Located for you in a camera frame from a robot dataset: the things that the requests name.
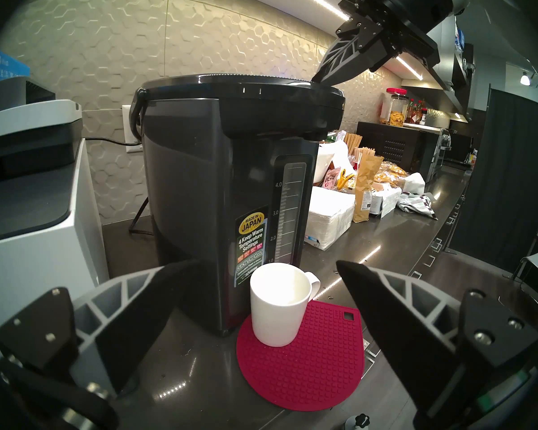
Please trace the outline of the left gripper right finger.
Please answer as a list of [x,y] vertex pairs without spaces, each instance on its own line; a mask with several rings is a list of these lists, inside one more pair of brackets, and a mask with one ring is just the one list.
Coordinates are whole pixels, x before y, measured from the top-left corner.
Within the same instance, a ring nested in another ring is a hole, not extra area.
[[417,412],[414,427],[506,427],[538,378],[538,332],[484,291],[458,301],[406,275],[338,274]]

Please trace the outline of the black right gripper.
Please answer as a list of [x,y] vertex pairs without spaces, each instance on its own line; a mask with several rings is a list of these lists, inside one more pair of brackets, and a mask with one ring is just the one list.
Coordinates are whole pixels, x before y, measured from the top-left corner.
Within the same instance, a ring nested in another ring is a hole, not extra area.
[[337,30],[314,82],[347,82],[376,71],[390,58],[408,53],[425,67],[440,62],[428,33],[447,17],[462,13],[469,0],[345,0],[353,17]]

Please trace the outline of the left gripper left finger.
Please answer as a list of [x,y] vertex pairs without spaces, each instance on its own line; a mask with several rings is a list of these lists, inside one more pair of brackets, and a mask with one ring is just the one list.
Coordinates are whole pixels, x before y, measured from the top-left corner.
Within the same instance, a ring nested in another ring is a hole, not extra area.
[[199,261],[185,260],[113,278],[75,300],[65,287],[49,289],[0,326],[0,372],[9,362],[119,393],[199,279]]

